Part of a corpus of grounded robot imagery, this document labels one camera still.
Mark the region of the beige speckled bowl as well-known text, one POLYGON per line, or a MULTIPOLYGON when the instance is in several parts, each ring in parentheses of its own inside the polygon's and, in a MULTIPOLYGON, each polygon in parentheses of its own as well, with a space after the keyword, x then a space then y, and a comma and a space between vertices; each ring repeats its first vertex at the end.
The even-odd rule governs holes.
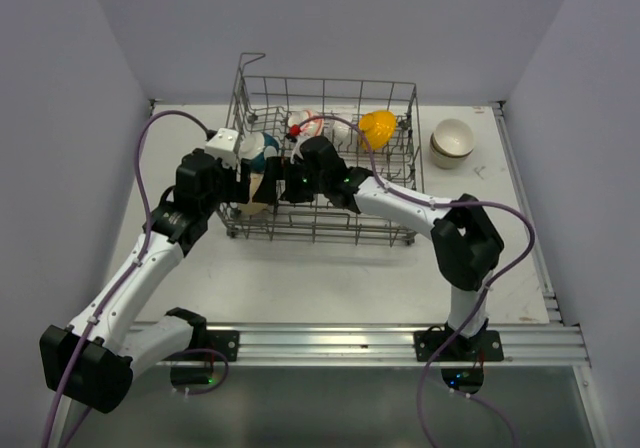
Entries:
POLYGON ((472 151, 460 156, 452 156, 443 152, 436 143, 434 136, 429 141, 430 161, 438 168, 451 170, 461 166, 472 154, 472 151))

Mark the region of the beige bowl olive drawing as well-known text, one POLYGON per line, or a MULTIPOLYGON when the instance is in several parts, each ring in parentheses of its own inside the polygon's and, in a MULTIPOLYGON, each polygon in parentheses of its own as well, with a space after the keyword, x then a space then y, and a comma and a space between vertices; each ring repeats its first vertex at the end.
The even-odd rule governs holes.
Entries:
POLYGON ((432 134, 434 147, 443 155, 452 158, 467 157, 475 148, 472 128, 459 119, 442 120, 432 134))

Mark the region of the cream bowl bird drawing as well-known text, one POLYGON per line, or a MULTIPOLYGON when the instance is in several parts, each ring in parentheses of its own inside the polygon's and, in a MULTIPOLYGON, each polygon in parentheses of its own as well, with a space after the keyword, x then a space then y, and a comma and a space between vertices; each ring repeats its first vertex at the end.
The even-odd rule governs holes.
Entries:
POLYGON ((245 204, 239 203, 238 210, 244 216, 254 216, 275 205, 273 200, 264 201, 262 187, 264 183, 263 173, 252 173, 250 176, 249 201, 245 204))

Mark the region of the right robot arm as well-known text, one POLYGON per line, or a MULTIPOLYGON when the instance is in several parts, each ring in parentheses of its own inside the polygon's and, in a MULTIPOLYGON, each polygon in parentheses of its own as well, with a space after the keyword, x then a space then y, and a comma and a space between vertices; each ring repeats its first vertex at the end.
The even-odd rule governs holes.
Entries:
POLYGON ((431 241, 442 277, 451 285, 445 347, 468 360, 481 348, 487 326, 485 284, 496 268, 504 242, 476 199, 446 200, 403 188, 362 167, 349 167, 324 136, 306 139, 292 161, 263 150, 264 174, 254 199, 306 203, 323 195, 336 208, 377 216, 431 241))

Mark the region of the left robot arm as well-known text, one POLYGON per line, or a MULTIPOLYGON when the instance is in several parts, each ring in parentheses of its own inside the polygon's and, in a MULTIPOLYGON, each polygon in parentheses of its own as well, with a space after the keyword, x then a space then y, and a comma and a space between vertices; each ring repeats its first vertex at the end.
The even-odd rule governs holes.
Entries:
POLYGON ((234 155, 196 149, 183 157, 174 184, 156 208, 146 208, 143 232, 114 277, 66 327, 51 325, 42 334, 45 381, 57 397, 109 413, 149 366, 175 353, 189 361, 205 354, 206 320, 189 310, 169 310, 138 338, 127 333, 219 206, 248 201, 250 174, 249 162, 234 155))

